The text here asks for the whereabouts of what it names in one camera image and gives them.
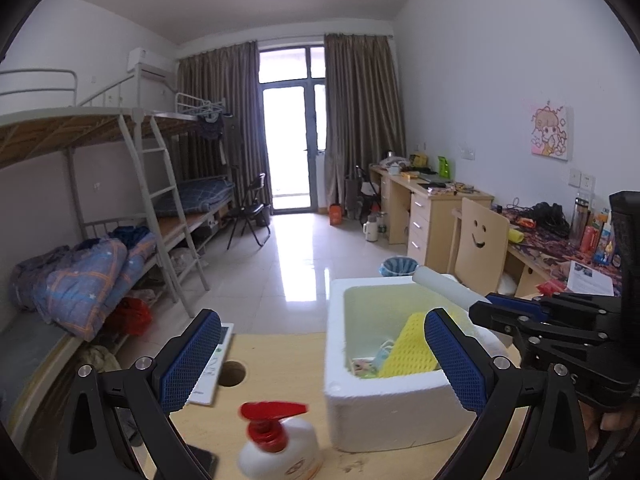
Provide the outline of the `white foam sleeve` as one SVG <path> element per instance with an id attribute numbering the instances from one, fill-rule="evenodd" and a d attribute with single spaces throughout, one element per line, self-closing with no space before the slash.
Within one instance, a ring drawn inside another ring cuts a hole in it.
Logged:
<path id="1" fill-rule="evenodd" d="M 479 301 L 488 304 L 488 300 L 484 296 L 458 283 L 449 274 L 440 274 L 427 266 L 419 266 L 413 273 L 412 280 L 416 284 L 437 292 L 464 310 L 469 310 L 473 304 Z"/>

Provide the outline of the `brown curtain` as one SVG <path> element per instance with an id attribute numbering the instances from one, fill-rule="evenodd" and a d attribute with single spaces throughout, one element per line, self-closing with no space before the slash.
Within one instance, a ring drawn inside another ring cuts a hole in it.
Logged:
<path id="1" fill-rule="evenodd" d="M 390 43 L 385 36 L 327 34 L 326 156 L 324 184 L 330 206 L 346 204 L 346 180 L 355 168 L 384 154 L 407 151 L 400 93 Z"/>
<path id="2" fill-rule="evenodd" d="M 258 44 L 243 42 L 184 58 L 178 63 L 178 89 L 222 107 L 178 137 L 181 177 L 226 176 L 239 200 L 258 174 L 269 174 Z"/>

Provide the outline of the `wooden smiley chair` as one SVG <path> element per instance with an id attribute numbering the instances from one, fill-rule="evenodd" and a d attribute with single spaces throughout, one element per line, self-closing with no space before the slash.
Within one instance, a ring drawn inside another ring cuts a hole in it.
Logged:
<path id="1" fill-rule="evenodd" d="M 447 273 L 482 296 L 498 292 L 509 246 L 510 222 L 490 207 L 468 198 L 452 213 L 454 234 Z"/>

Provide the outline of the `blue plaid quilt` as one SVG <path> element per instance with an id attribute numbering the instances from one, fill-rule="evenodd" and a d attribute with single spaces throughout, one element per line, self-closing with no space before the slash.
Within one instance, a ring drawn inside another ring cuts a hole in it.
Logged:
<path id="1" fill-rule="evenodd" d="M 60 246 L 14 266 L 10 298 L 84 341 L 93 340 L 106 318 L 134 284 L 154 254 L 153 233 L 127 246 L 118 237 L 92 245 Z"/>

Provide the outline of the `orange bag on floor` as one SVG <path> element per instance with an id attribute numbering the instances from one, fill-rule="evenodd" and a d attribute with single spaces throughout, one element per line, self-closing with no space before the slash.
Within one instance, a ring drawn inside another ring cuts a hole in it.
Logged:
<path id="1" fill-rule="evenodd" d="M 329 222 L 331 226 L 339 226 L 343 222 L 343 207 L 340 204 L 329 206 Z"/>

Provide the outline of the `wooden drawer desk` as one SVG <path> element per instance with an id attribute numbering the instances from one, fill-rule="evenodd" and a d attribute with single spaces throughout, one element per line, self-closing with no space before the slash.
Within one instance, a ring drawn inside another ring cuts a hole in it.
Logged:
<path id="1" fill-rule="evenodd" d="M 371 181 L 380 186 L 388 244 L 404 246 L 409 257 L 440 273 L 447 271 L 454 239 L 452 211 L 461 207 L 464 198 L 484 207 L 494 200 L 482 191 L 424 188 L 423 180 L 394 176 L 378 166 L 369 172 Z"/>

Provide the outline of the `green soft item in box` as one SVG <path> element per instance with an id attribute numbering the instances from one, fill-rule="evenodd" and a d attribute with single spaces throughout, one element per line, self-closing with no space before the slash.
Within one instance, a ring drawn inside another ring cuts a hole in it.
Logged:
<path id="1" fill-rule="evenodd" d="M 371 379 L 378 377 L 378 368 L 375 366 L 374 359 L 351 359 L 349 367 L 352 374 L 358 378 Z"/>

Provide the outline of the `glass balcony door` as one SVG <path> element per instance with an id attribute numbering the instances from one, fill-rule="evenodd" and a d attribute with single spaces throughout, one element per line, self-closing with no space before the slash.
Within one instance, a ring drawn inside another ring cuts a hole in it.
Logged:
<path id="1" fill-rule="evenodd" d="M 262 50 L 258 78 L 273 209 L 284 214 L 318 211 L 326 149 L 324 47 Z"/>

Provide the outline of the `right brown curtain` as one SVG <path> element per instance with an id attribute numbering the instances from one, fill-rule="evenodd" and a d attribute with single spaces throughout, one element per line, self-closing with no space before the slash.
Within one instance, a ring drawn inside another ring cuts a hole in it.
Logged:
<path id="1" fill-rule="evenodd" d="M 346 180 L 355 168 L 384 154 L 407 151 L 400 93 L 390 43 L 385 36 L 327 34 L 326 156 L 324 184 L 330 206 L 346 204 Z"/>

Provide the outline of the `red pump lotion bottle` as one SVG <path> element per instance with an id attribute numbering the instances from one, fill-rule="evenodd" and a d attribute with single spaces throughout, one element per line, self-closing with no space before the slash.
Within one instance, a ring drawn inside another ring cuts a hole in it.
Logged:
<path id="1" fill-rule="evenodd" d="M 302 415 L 308 405 L 296 402 L 246 402 L 239 414 L 247 422 L 247 441 L 238 467 L 247 479 L 313 479 L 322 466 L 314 426 Z"/>

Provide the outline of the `light blue face mask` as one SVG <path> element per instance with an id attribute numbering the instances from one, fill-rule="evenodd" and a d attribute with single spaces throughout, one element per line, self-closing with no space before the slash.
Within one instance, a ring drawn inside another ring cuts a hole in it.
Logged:
<path id="1" fill-rule="evenodd" d="M 375 353 L 375 356 L 370 361 L 370 371 L 377 375 L 388 357 L 390 356 L 390 352 L 393 351 L 395 341 L 387 339 L 381 344 L 381 347 L 378 348 L 378 351 Z"/>

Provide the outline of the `blue lined trash bin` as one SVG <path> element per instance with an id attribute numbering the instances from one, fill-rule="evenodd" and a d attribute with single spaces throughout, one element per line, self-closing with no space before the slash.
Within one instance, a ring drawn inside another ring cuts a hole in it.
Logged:
<path id="1" fill-rule="evenodd" d="M 413 258 L 407 256 L 393 256 L 385 259 L 378 272 L 383 278 L 404 278 L 411 276 L 416 272 L 419 263 Z"/>

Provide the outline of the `white air conditioner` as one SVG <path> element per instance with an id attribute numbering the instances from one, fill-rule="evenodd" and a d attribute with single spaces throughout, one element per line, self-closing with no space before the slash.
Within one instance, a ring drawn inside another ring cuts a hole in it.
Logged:
<path id="1" fill-rule="evenodd" d="M 157 77 L 174 78 L 176 63 L 148 49 L 135 48 L 128 54 L 127 72 L 133 73 L 136 70 L 145 70 Z"/>

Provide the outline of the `black folding chair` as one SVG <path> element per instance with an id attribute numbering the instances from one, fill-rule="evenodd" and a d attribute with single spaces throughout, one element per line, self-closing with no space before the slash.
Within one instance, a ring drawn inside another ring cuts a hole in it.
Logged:
<path id="1" fill-rule="evenodd" d="M 246 188 L 239 206 L 229 211 L 228 218 L 231 220 L 231 232 L 226 247 L 227 250 L 231 247 L 232 240 L 235 237 L 236 229 L 240 222 L 243 222 L 240 235 L 243 235 L 245 230 L 249 229 L 259 247 L 264 247 L 266 241 L 270 239 L 271 230 L 266 220 L 266 205 L 258 200 L 259 193 L 265 188 L 266 177 L 267 175 L 264 172 L 254 177 Z M 256 224 L 256 226 L 263 225 L 267 229 L 267 236 L 264 240 L 258 238 L 254 224 Z"/>

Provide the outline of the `yellow foam net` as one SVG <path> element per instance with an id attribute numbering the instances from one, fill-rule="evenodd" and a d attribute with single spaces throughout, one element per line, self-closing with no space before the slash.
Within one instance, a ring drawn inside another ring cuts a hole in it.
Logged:
<path id="1" fill-rule="evenodd" d="M 408 376 L 438 370 L 438 361 L 425 339 L 425 318 L 424 312 L 416 312 L 409 316 L 378 371 L 379 378 Z"/>

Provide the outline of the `white foam box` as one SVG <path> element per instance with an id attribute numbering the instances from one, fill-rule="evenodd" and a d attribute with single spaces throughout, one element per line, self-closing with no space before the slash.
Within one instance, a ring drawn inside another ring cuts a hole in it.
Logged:
<path id="1" fill-rule="evenodd" d="M 503 356 L 511 339 L 474 325 L 464 310 L 405 278 L 342 278 L 333 281 L 326 323 L 324 396 L 330 439 L 349 453 L 414 448 L 447 440 L 469 427 L 442 370 L 392 378 L 362 379 L 349 362 L 372 358 L 395 341 L 410 315 L 444 308 L 491 356 Z"/>

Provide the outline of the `anime wall picture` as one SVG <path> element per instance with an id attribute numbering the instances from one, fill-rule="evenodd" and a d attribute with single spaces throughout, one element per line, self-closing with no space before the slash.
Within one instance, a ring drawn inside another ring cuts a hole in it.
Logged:
<path id="1" fill-rule="evenodd" d="M 567 162 L 570 159 L 570 125 L 564 106 L 550 101 L 537 107 L 532 116 L 530 151 L 533 155 Z"/>

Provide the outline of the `white thermos kettle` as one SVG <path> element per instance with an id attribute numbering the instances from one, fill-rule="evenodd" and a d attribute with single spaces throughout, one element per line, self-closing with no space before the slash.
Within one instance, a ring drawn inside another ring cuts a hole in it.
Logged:
<path id="1" fill-rule="evenodd" d="M 376 214 L 370 214 L 367 221 L 363 223 L 362 232 L 367 242 L 376 243 L 378 241 L 378 216 Z"/>

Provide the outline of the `left brown curtain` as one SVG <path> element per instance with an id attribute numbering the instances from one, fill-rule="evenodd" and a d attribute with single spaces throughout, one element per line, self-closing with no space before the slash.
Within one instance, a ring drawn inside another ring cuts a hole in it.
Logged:
<path id="1" fill-rule="evenodd" d="M 178 89 L 222 107 L 178 137 L 181 177 L 226 176 L 239 200 L 258 174 L 269 174 L 258 44 L 243 42 L 184 58 L 178 63 Z"/>

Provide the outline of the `white remote control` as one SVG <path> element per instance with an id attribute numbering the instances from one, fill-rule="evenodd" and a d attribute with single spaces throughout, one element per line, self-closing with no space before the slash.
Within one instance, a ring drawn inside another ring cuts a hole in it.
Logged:
<path id="1" fill-rule="evenodd" d="M 221 324 L 220 343 L 210 356 L 200 378 L 198 378 L 198 382 L 195 384 L 189 396 L 189 404 L 205 406 L 213 404 L 218 379 L 231 344 L 233 330 L 233 323 Z"/>

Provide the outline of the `grey metal bunk bed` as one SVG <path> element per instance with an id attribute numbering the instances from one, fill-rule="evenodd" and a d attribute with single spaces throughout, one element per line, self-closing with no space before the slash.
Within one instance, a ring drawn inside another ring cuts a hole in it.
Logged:
<path id="1" fill-rule="evenodd" d="M 160 300 L 194 315 L 182 284 L 202 273 L 202 260 L 178 270 L 171 257 L 207 214 L 178 180 L 172 148 L 222 107 L 183 93 L 148 107 L 142 96 L 125 98 L 120 82 L 80 98 L 77 75 L 62 68 L 1 78 L 1 421 L 22 444 L 58 376 L 80 348 L 105 338 L 114 311 L 93 340 L 77 338 L 13 303 L 14 266 L 60 246 L 102 237 L 132 246 L 153 233 L 155 252 L 130 292 L 158 271 Z"/>

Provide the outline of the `white printed paper sheet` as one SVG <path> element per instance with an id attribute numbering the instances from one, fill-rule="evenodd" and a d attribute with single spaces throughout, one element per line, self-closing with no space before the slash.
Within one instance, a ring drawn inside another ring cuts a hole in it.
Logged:
<path id="1" fill-rule="evenodd" d="M 612 278 L 577 261 L 570 263 L 566 287 L 575 294 L 614 295 Z"/>

